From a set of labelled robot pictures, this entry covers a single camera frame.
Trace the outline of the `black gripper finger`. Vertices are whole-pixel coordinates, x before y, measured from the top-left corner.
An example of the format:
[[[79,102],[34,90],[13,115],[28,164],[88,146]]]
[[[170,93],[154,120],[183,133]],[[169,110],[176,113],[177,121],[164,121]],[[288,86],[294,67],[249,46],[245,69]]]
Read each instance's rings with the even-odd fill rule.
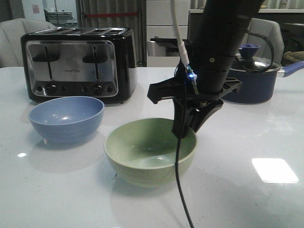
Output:
[[[188,130],[191,129],[197,132],[196,126],[196,104],[193,100],[185,100],[181,98],[174,98],[174,120],[172,126],[172,133],[177,138],[184,138]]]
[[[219,99],[206,106],[200,106],[190,112],[190,128],[197,132],[202,125],[223,106],[224,102]]]

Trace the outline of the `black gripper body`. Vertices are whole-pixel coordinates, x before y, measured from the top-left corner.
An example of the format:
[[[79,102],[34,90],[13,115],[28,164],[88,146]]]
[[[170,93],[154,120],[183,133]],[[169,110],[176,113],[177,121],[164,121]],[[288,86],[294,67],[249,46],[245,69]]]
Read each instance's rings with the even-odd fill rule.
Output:
[[[188,79],[181,80],[178,77],[166,79],[164,81],[150,84],[147,97],[157,104],[161,100],[181,98],[185,100],[193,100],[197,108],[206,106],[213,101],[222,99],[227,93],[241,87],[241,82],[232,78],[196,79],[199,94],[196,95],[192,88],[192,84]]]

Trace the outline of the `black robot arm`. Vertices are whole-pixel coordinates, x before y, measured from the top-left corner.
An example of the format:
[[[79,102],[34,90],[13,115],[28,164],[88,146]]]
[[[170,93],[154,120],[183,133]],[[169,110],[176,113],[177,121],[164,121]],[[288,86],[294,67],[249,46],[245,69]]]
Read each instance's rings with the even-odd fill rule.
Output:
[[[192,129],[197,132],[219,110],[221,98],[240,88],[240,82],[225,86],[237,49],[261,0],[208,0],[196,37],[188,49],[190,67],[197,75],[197,92],[186,76],[182,63],[173,78],[151,84],[148,98],[153,103],[171,98],[174,103],[172,133],[177,138]]]

